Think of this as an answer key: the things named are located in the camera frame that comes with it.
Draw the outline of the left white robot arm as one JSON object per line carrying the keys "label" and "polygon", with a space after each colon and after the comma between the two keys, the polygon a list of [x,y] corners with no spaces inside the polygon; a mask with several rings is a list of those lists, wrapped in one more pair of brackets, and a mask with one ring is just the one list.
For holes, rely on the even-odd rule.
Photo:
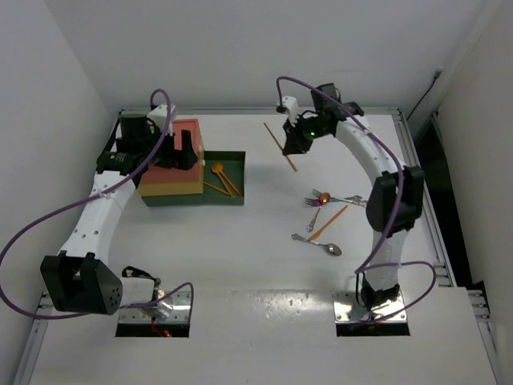
{"label": "left white robot arm", "polygon": [[125,308],[152,308],[168,297],[161,281],[135,269],[116,274],[109,266],[115,229],[129,199],[152,162],[167,168],[189,163],[175,150],[172,103],[145,115],[120,116],[96,161],[91,194],[71,235],[59,252],[43,258],[40,271],[56,310],[77,314],[114,314]]}

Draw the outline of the orange plastic spoon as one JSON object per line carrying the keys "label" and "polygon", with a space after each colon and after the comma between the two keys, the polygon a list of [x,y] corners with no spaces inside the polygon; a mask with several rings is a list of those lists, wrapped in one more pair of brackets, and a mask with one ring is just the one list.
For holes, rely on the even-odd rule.
{"label": "orange plastic spoon", "polygon": [[224,186],[224,188],[227,191],[230,191],[233,193],[233,189],[229,186],[228,182],[224,179],[224,166],[221,163],[214,163],[211,166],[211,171],[217,175],[218,179],[220,180],[221,184]]}

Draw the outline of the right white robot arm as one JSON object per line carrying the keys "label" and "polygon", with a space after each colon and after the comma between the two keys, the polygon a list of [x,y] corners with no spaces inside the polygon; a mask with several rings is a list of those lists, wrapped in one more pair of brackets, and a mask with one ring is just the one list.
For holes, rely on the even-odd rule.
{"label": "right white robot arm", "polygon": [[367,310],[399,295],[398,270],[409,232],[422,214],[424,172],[408,166],[370,129],[354,101],[342,102],[326,83],[310,90],[314,110],[300,112],[297,100],[279,94],[277,112],[285,114],[285,156],[310,150],[315,139],[333,136],[344,144],[369,177],[372,189],[366,218],[374,231],[370,255],[356,269],[357,299]]}

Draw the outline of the green bottom drawer box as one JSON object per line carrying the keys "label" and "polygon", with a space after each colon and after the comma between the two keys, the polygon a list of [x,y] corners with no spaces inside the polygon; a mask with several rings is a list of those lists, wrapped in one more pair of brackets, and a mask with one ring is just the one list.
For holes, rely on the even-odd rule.
{"label": "green bottom drawer box", "polygon": [[221,163],[224,172],[239,189],[242,197],[233,192],[233,197],[226,196],[203,185],[201,194],[141,197],[148,207],[173,205],[243,205],[244,204],[244,166],[245,153],[240,151],[206,151],[200,154],[201,164],[204,166],[204,180],[219,188],[225,189],[217,175],[211,171],[214,163]]}

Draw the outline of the orange plastic knife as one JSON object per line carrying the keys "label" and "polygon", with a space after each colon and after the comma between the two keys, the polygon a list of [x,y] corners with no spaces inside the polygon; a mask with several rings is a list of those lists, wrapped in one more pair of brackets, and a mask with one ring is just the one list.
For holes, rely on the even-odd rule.
{"label": "orange plastic knife", "polygon": [[242,194],[240,193],[239,189],[236,187],[236,185],[231,181],[230,178],[228,178],[228,176],[226,176],[225,174],[224,175],[224,179],[228,182],[229,186],[233,189],[233,191],[239,196],[239,197],[242,197]]}

